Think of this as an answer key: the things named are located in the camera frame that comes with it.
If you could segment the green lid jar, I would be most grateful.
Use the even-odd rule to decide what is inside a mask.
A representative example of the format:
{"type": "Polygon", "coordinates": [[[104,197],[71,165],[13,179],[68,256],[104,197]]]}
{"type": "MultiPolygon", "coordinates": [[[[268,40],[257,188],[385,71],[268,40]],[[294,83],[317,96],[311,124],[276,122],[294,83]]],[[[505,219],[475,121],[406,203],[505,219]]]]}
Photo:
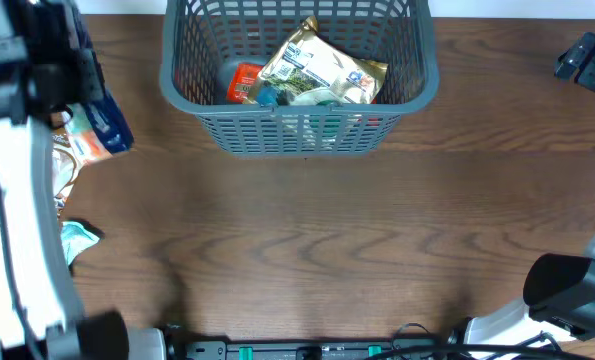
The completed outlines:
{"type": "Polygon", "coordinates": [[[340,127],[341,120],[337,115],[325,115],[323,117],[309,115],[304,120],[303,140],[306,146],[310,148],[320,146],[324,149],[332,149],[336,143],[340,127]]]}

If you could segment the beige snack bag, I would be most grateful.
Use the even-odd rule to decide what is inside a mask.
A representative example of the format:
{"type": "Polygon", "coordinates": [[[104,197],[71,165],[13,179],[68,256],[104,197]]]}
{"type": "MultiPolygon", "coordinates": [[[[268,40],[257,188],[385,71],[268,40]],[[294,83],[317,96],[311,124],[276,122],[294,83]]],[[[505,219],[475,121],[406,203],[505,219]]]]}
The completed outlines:
{"type": "Polygon", "coordinates": [[[52,188],[53,199],[60,217],[75,182],[83,168],[83,156],[70,124],[74,115],[70,110],[53,114],[52,129],[52,188]]]}

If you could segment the tissue pocket pack bundle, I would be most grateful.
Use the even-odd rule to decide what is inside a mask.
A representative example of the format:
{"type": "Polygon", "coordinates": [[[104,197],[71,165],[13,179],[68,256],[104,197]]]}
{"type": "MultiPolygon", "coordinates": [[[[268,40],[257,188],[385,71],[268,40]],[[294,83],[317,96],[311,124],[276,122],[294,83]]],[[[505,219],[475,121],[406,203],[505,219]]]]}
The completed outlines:
{"type": "Polygon", "coordinates": [[[134,142],[132,132],[106,86],[88,29],[76,8],[66,11],[66,24],[69,95],[62,117],[75,153],[88,164],[127,152],[134,142]]]}

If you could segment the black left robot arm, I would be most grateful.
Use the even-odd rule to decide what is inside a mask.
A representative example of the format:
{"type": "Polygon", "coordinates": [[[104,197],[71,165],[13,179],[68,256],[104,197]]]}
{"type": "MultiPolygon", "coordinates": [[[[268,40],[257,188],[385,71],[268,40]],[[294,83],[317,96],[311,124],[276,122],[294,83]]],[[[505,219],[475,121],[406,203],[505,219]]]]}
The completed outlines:
{"type": "Polygon", "coordinates": [[[159,329],[85,313],[55,205],[58,115],[76,159],[132,146],[77,5],[0,0],[0,359],[163,359],[159,329]]]}

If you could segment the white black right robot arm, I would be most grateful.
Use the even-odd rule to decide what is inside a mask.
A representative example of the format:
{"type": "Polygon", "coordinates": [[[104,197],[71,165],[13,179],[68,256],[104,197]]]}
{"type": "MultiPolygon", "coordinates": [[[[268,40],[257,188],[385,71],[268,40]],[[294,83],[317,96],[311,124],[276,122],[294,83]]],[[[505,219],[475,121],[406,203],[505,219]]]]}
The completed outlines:
{"type": "MultiPolygon", "coordinates": [[[[559,56],[554,76],[595,93],[595,33],[559,56]]],[[[523,295],[483,317],[468,319],[452,344],[556,349],[560,342],[595,338],[595,235],[581,256],[548,253],[536,260],[523,295]]]]}

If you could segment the small teal white sachet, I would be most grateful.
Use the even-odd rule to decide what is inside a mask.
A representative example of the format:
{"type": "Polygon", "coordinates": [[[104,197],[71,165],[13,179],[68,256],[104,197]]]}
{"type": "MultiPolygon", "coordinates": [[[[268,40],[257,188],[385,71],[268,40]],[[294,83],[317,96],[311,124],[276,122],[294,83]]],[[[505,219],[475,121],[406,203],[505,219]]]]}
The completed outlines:
{"type": "Polygon", "coordinates": [[[96,245],[101,237],[80,222],[64,221],[60,239],[66,263],[70,266],[78,255],[96,245]]]}

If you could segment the orange spaghetti packet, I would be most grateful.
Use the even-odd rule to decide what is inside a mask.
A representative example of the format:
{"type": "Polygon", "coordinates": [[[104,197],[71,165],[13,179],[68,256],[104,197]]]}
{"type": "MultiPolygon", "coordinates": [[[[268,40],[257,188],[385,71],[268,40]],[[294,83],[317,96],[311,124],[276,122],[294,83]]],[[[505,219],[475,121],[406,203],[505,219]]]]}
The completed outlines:
{"type": "Polygon", "coordinates": [[[263,65],[239,64],[227,89],[226,100],[233,103],[243,103],[262,69],[263,65]]]}

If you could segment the gold foil food pouch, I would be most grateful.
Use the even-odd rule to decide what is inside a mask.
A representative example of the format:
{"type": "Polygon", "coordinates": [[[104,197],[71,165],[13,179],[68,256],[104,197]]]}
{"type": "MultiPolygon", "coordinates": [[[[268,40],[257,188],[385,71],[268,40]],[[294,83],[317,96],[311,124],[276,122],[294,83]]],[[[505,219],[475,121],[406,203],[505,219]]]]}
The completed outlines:
{"type": "Polygon", "coordinates": [[[357,59],[318,35],[310,16],[293,31],[262,67],[245,104],[327,106],[370,104],[385,83],[388,65],[357,59]]]}

